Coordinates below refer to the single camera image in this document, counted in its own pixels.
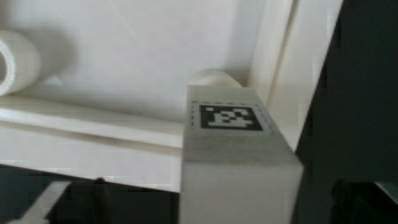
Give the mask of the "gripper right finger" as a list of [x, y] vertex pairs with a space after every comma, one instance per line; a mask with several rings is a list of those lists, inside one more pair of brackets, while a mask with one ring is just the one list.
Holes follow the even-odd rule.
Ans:
[[396, 183], [339, 180], [330, 193], [330, 224], [398, 224]]

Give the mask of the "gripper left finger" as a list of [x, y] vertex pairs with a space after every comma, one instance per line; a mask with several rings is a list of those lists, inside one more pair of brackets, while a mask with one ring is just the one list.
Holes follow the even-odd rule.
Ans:
[[57, 181], [16, 224], [178, 224], [178, 194], [101, 179]]

